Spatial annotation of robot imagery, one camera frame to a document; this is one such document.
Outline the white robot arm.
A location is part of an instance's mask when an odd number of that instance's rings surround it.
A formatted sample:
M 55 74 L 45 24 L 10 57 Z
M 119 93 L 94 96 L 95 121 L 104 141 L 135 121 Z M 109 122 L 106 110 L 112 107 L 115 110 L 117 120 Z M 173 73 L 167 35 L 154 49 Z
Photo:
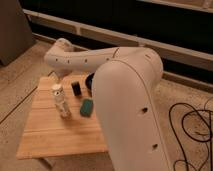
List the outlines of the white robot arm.
M 172 171 L 154 103 L 163 63 L 147 47 L 75 52 L 60 38 L 44 56 L 57 76 L 94 74 L 92 99 L 115 171 Z

